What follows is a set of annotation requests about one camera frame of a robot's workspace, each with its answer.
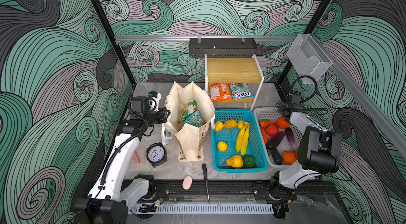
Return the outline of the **light purple eggplant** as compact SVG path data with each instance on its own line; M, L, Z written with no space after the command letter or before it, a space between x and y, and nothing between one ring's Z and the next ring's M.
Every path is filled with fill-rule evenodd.
M285 129L285 134L286 134L286 137L287 137L287 140L288 140L290 146L292 147L293 152L297 153L297 150L299 147L298 147L293 130L290 127L287 127Z

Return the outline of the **green yellow snack bag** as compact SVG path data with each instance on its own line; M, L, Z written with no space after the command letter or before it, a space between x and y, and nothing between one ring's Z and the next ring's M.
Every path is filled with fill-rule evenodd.
M180 116L180 122L185 121L187 118L189 118L195 111L197 110L197 102L196 100L193 100L192 102L188 102L183 109L181 116Z

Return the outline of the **teal red snack bag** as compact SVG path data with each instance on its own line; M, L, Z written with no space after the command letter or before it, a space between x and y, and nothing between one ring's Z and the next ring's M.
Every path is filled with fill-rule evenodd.
M195 127L202 126L204 124L204 121L202 119L200 111L195 111L189 118L181 123L181 126L183 127L185 124L189 124Z

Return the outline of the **cream canvas grocery bag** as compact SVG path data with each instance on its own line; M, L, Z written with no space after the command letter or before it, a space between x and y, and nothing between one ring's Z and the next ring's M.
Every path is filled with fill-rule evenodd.
M178 161L203 161L203 142L207 132L215 127L215 107L207 92L194 82L185 87L175 82L165 107L170 115L161 136L178 143Z

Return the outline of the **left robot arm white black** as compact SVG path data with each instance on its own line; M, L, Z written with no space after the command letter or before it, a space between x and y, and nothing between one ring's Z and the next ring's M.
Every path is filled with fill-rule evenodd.
M95 185L85 198L74 204L72 224L124 224L129 208L149 191L149 180L135 179L122 190L125 173L140 141L149 128L168 121L170 111L159 106L160 93L151 91L145 97L128 102L129 117L116 130L112 151Z

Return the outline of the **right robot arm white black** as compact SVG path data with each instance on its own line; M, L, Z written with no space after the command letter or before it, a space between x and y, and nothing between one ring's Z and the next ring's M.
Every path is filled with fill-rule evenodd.
M311 111L327 112L326 108L301 108L301 105L315 96L317 81L310 76L300 76L291 85L302 79L314 84L312 94L302 99L301 93L291 90L285 102L278 104L278 112L287 122L295 126L302 134L298 147L294 147L296 160L287 169L275 173L271 179L270 192L278 197L287 197L296 192L296 188L309 179L328 173L335 173L340 168L342 137L329 131L307 114Z

